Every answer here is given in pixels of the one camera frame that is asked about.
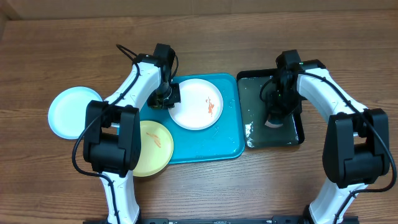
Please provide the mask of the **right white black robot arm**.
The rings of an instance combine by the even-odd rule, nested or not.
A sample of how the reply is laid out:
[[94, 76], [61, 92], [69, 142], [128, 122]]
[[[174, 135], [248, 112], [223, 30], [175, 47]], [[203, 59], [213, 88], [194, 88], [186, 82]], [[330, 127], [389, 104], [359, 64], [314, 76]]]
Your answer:
[[266, 126], [281, 127], [303, 99], [328, 123], [322, 155], [326, 181], [301, 223], [342, 223], [358, 194], [386, 192], [396, 184], [387, 114], [350, 97], [319, 60], [278, 59], [276, 64], [275, 75], [266, 81], [274, 89], [259, 94]]

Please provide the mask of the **green dish sponge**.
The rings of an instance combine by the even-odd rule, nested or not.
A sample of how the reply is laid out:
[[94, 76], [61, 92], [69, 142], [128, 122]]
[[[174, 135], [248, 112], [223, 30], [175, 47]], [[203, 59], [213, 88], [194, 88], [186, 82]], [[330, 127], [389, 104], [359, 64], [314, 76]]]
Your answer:
[[280, 128], [284, 125], [284, 122], [279, 119], [267, 119], [265, 125], [269, 128]]

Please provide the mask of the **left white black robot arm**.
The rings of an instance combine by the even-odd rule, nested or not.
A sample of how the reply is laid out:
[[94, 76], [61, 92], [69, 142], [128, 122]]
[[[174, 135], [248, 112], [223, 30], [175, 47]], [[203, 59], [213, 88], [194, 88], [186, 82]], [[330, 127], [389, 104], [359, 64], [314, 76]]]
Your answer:
[[77, 143], [92, 166], [90, 176], [103, 183], [109, 215], [106, 223], [139, 223], [141, 214], [134, 195], [133, 170], [141, 153], [140, 111], [173, 108], [181, 101], [172, 79], [178, 57], [139, 54], [122, 85], [104, 101], [92, 100], [86, 108], [85, 129]]

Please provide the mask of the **light blue plate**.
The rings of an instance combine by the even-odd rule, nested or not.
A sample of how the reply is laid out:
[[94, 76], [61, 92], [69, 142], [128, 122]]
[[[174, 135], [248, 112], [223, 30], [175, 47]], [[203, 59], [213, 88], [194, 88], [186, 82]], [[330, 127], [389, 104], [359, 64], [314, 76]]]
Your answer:
[[78, 139], [85, 128], [86, 107], [92, 100], [102, 101], [102, 98], [85, 86], [76, 86], [61, 92], [49, 108], [50, 129], [63, 139]]

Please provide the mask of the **white plate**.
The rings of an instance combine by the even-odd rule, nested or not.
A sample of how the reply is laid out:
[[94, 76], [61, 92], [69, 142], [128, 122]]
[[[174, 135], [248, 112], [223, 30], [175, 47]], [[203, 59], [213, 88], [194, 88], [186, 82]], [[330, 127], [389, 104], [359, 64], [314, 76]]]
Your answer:
[[217, 122], [223, 111], [223, 97], [211, 82], [199, 78], [181, 82], [181, 101], [169, 109], [170, 117], [182, 128], [198, 131]]

